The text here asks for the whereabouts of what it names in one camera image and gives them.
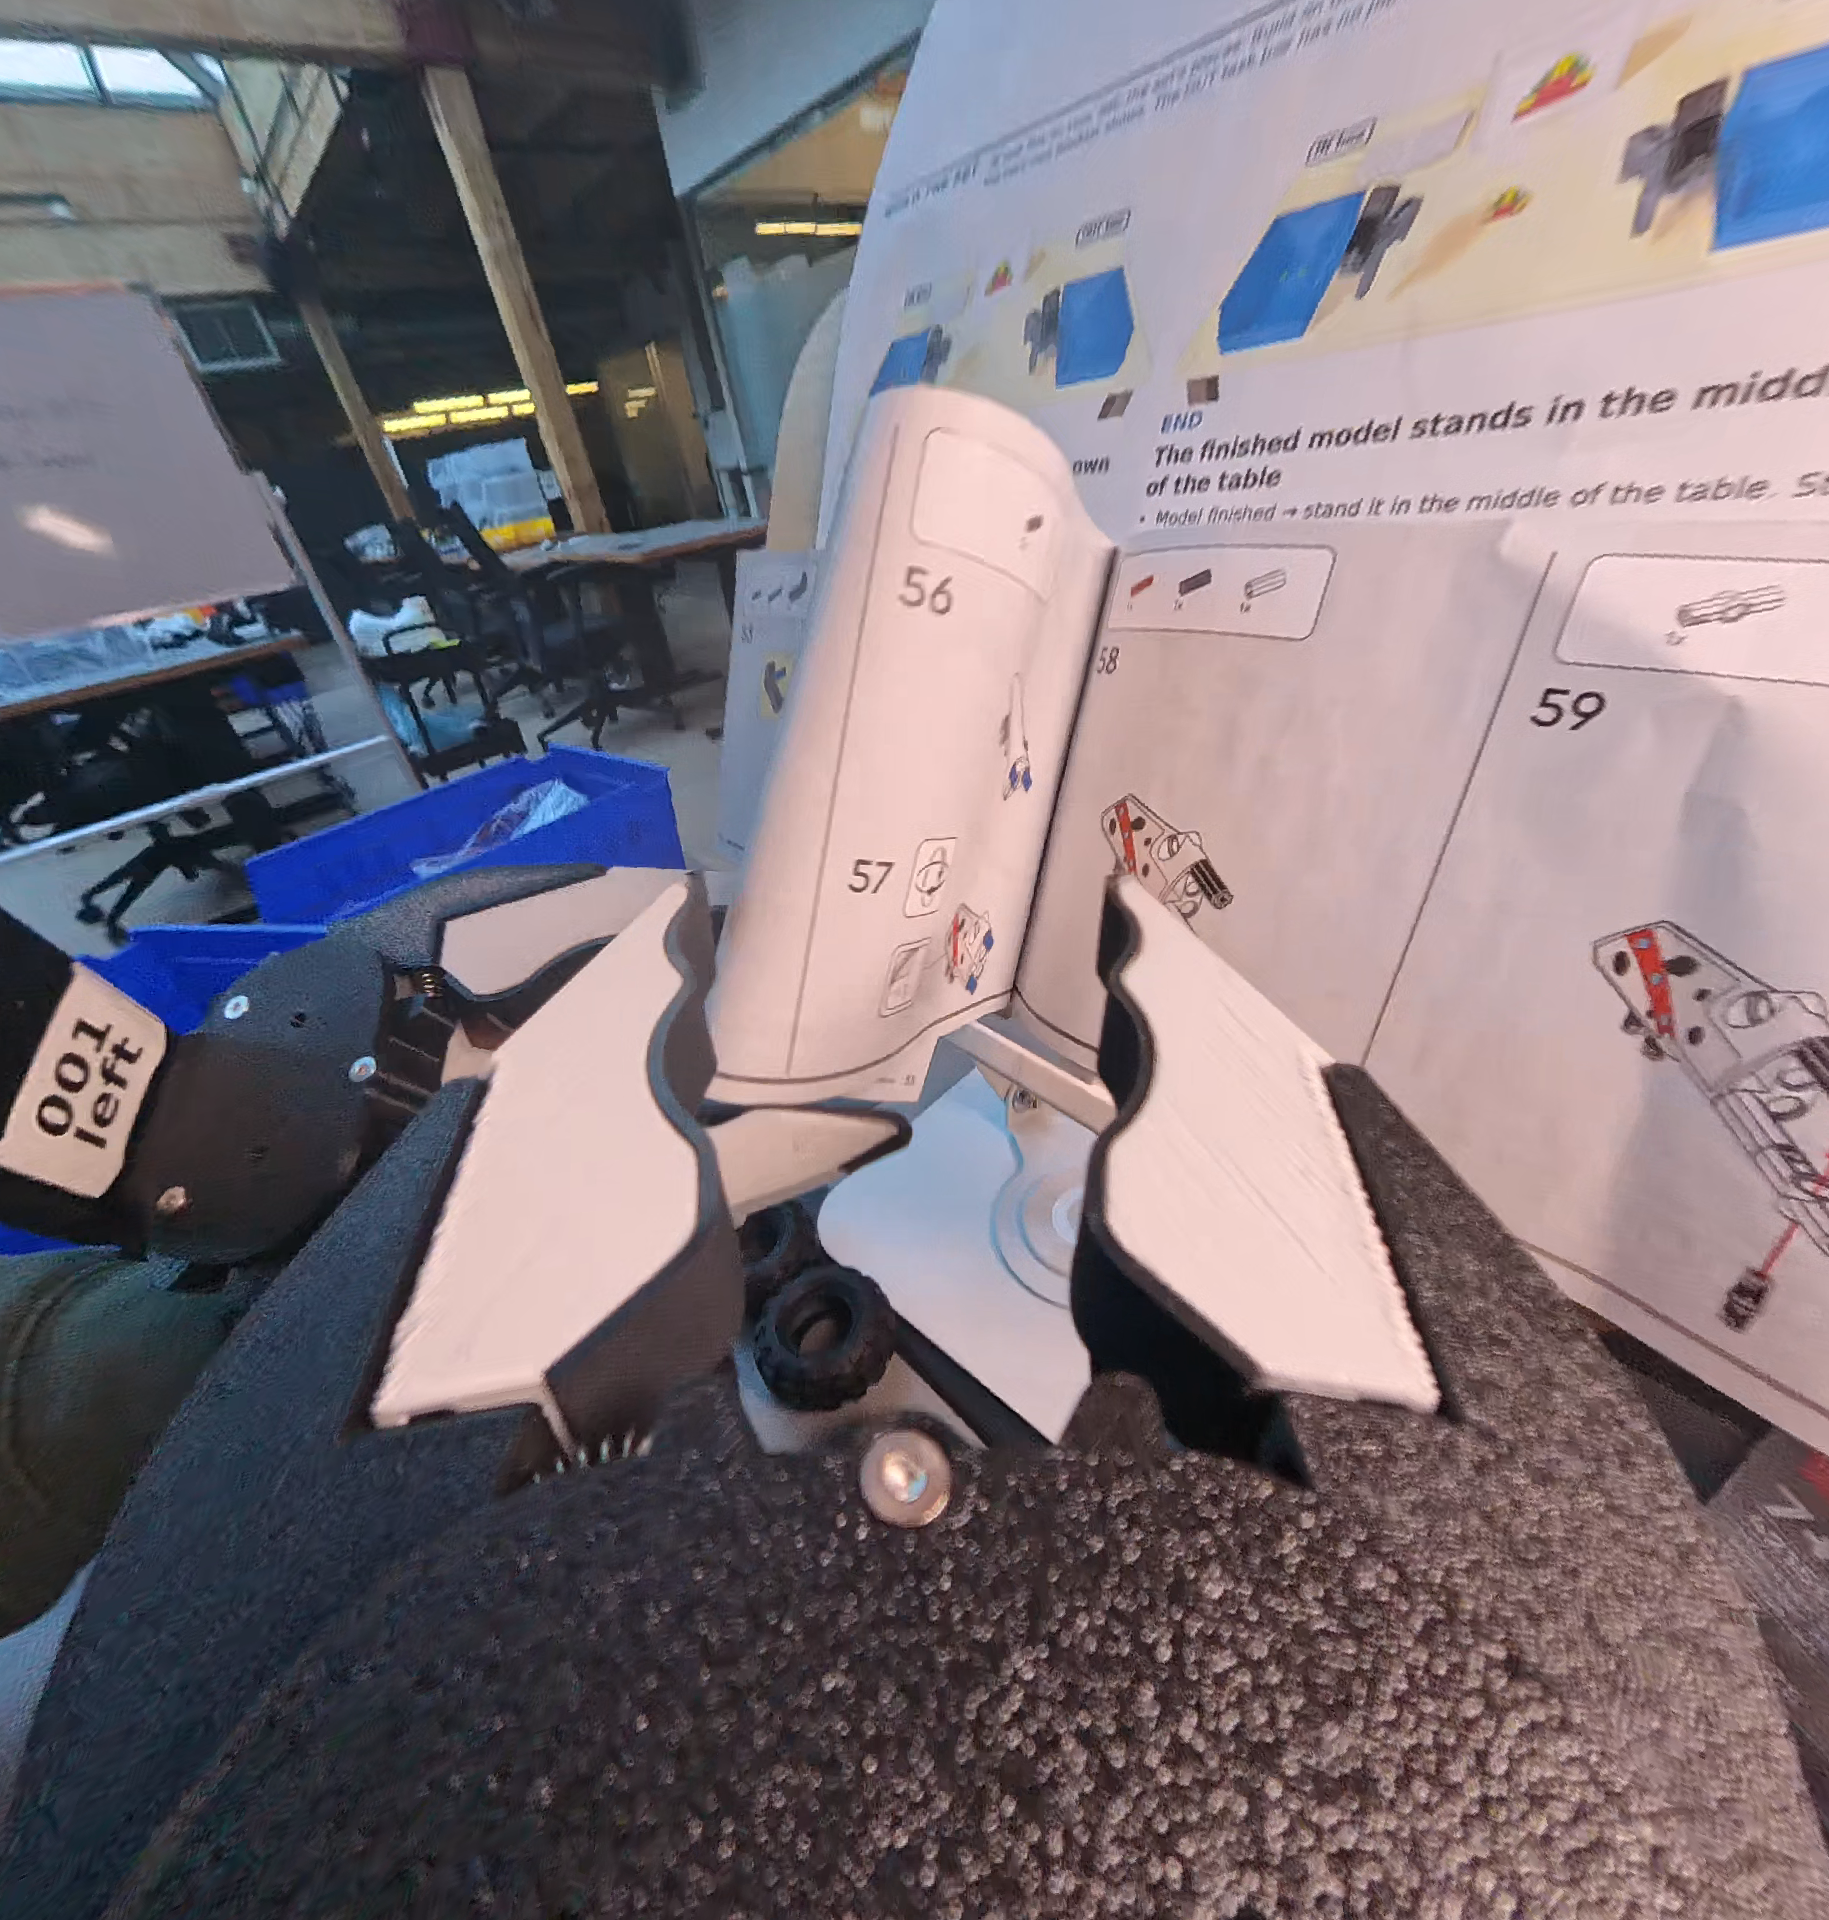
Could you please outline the black office chair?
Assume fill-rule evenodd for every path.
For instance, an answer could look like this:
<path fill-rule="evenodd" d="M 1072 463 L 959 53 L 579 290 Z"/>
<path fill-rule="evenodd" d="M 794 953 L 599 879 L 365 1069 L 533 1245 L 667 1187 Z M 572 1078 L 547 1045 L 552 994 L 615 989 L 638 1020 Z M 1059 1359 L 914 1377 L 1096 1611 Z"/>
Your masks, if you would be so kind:
<path fill-rule="evenodd" d="M 584 722 L 599 738 L 617 713 L 607 672 L 625 663 L 628 629 L 566 568 L 517 572 L 479 534 L 433 530 L 397 515 L 349 537 L 356 601 L 346 636 L 419 783 L 528 754 L 507 699 L 527 692 L 543 724 Z M 573 687 L 594 699 L 566 720 Z"/>

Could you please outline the black knobby toy tyre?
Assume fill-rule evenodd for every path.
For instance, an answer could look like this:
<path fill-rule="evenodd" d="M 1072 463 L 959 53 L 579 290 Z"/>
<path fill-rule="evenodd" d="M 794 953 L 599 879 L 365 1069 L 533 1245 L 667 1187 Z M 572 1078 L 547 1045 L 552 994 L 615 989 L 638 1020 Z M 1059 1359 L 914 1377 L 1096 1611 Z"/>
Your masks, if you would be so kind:
<path fill-rule="evenodd" d="M 757 1317 L 754 1365 L 787 1409 L 851 1405 L 885 1377 L 900 1319 L 867 1274 L 818 1262 L 787 1281 Z"/>
<path fill-rule="evenodd" d="M 813 1213 L 804 1198 L 788 1198 L 752 1213 L 736 1230 L 746 1309 L 758 1315 L 767 1303 L 825 1258 Z"/>

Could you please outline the person's left forearm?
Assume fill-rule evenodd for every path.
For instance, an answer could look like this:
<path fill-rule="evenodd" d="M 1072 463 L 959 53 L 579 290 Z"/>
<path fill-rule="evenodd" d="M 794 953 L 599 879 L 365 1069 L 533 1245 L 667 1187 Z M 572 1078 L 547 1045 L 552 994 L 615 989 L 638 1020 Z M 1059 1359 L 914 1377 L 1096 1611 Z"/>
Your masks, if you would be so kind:
<path fill-rule="evenodd" d="M 0 1639 L 95 1557 L 133 1478 L 275 1259 L 0 1256 Z"/>

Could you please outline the clear plastic bag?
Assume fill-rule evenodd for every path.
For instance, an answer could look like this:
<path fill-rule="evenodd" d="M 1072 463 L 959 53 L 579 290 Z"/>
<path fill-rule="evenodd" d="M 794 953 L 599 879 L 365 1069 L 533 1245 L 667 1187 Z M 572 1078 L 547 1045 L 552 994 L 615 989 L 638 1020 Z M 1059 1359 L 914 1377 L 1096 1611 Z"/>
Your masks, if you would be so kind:
<path fill-rule="evenodd" d="M 589 795 L 566 780 L 552 778 L 528 783 L 502 804 L 479 827 L 472 828 L 461 846 L 413 859 L 412 871 L 426 880 L 461 867 L 483 866 L 518 840 L 552 828 L 587 807 Z"/>

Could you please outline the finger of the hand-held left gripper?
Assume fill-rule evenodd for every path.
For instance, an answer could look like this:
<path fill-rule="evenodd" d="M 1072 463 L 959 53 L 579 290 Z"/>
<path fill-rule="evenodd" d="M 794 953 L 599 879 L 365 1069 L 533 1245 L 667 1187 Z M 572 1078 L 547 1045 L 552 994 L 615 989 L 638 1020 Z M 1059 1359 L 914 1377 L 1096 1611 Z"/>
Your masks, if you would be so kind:
<path fill-rule="evenodd" d="M 710 1086 L 704 1135 L 704 1216 L 748 1218 L 903 1150 L 912 1119 L 855 1094 L 758 1103 Z"/>
<path fill-rule="evenodd" d="M 577 950 L 625 929 L 684 871 L 602 871 L 452 916 L 438 931 L 445 978 L 478 1002 L 510 995 Z"/>

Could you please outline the instruction booklet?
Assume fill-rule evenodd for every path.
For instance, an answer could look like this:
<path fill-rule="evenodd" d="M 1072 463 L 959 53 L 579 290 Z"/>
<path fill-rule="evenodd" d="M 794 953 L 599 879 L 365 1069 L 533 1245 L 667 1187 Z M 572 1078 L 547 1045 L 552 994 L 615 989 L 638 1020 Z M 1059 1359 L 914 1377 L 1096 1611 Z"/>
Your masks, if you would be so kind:
<path fill-rule="evenodd" d="M 1103 534 L 978 396 L 874 396 L 710 994 L 721 1096 L 1072 1064 L 1137 885 L 1595 1313 L 1829 1452 L 1829 510 Z"/>

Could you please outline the white whiteboard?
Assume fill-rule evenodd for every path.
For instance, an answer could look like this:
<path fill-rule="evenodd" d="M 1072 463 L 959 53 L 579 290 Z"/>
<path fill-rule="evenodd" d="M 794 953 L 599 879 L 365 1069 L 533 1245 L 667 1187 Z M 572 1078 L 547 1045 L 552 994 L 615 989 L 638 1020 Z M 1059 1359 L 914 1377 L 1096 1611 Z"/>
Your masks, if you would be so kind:
<path fill-rule="evenodd" d="M 0 288 L 0 645 L 295 580 L 148 294 Z"/>

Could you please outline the white book stand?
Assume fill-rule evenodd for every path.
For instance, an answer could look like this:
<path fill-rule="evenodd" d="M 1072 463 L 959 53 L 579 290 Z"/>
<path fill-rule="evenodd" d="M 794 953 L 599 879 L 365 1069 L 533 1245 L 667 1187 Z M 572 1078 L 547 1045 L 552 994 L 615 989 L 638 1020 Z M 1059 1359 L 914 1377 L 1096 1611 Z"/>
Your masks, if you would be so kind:
<path fill-rule="evenodd" d="M 826 1254 L 878 1283 L 900 1331 L 856 1412 L 916 1412 L 966 1441 L 1050 1443 L 1087 1388 L 1070 1258 L 1111 1103 L 1009 1020 L 956 1030 L 910 1140 L 831 1187 Z"/>

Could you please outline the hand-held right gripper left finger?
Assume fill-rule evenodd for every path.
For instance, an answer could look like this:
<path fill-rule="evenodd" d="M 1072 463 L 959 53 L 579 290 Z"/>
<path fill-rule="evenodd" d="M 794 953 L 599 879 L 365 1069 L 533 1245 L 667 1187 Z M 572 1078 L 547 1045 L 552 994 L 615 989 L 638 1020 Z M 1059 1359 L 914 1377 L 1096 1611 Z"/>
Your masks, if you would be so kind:
<path fill-rule="evenodd" d="M 368 1405 L 373 1427 L 535 1412 L 646 1441 L 730 1356 L 740 1277 L 703 1125 L 710 901 L 673 879 L 510 1041 Z"/>

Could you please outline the printed instruction sheet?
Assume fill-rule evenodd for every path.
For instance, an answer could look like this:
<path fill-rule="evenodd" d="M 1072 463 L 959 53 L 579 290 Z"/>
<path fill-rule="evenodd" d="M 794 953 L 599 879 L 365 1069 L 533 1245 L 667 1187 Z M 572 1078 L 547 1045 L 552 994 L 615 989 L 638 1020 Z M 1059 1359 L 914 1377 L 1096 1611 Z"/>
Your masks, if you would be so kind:
<path fill-rule="evenodd" d="M 1829 4 L 936 4 L 831 464 L 918 383 L 1116 540 L 1829 522 Z"/>

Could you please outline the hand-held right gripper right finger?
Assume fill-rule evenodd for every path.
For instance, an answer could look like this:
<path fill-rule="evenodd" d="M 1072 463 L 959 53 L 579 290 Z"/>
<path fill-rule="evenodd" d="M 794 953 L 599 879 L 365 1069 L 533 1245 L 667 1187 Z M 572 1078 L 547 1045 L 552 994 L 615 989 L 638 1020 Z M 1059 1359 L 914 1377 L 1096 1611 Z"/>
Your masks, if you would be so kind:
<path fill-rule="evenodd" d="M 1335 1099 L 1335 1061 L 1139 882 L 1103 898 L 1096 1134 L 1070 1269 L 1095 1377 L 1170 1427 L 1275 1394 L 1442 1412 Z"/>

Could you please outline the blue storage bin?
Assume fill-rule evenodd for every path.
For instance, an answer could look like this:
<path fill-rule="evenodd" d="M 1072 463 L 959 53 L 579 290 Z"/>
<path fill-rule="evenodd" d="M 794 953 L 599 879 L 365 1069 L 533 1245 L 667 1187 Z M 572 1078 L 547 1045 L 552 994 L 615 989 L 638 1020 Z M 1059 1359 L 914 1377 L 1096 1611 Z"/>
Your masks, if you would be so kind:
<path fill-rule="evenodd" d="M 323 938 L 323 924 L 157 924 L 133 929 L 108 953 L 77 953 L 77 961 L 148 1006 L 179 1035 L 201 1026 L 211 1006 L 261 961 Z M 0 1256 L 117 1245 L 103 1228 L 35 1231 L 0 1224 Z"/>
<path fill-rule="evenodd" d="M 412 861 L 461 846 L 502 804 L 542 780 L 566 780 L 589 795 L 573 819 L 518 840 L 478 867 L 517 866 L 681 870 L 686 852 L 669 774 L 661 765 L 594 750 L 547 750 L 507 759 L 429 791 L 256 854 L 249 880 L 263 920 L 331 924 L 419 886 Z"/>

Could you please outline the toy truck set box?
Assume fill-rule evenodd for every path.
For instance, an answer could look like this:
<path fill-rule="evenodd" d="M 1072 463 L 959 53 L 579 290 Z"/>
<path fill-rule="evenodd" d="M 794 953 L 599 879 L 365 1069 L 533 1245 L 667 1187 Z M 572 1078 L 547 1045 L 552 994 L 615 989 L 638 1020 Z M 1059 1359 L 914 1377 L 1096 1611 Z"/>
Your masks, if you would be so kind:
<path fill-rule="evenodd" d="M 1710 1503 L 1779 1676 L 1790 1726 L 1829 1826 L 1829 1455 L 1761 1437 Z"/>

